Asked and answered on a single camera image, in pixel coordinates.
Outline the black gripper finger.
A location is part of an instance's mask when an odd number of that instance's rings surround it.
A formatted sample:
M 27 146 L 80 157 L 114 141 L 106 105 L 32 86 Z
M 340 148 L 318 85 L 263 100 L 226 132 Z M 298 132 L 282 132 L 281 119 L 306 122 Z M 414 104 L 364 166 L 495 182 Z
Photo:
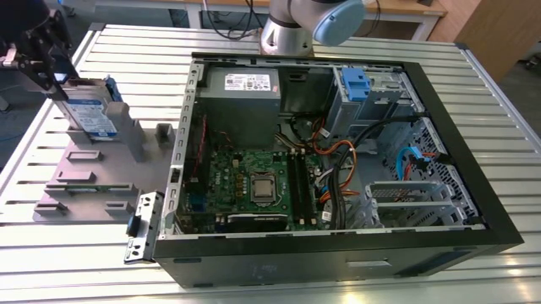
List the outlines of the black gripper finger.
M 71 61 L 70 50 L 72 39 L 62 12 L 58 9 L 48 9 L 47 20 L 43 24 L 43 47 L 46 57 L 46 77 L 51 83 L 48 96 L 55 101 L 67 101 L 68 95 L 63 85 L 70 80 L 79 78 L 75 65 Z
M 31 92 L 58 93 L 52 57 L 40 36 L 28 30 L 12 42 L 2 38 L 2 74 Z

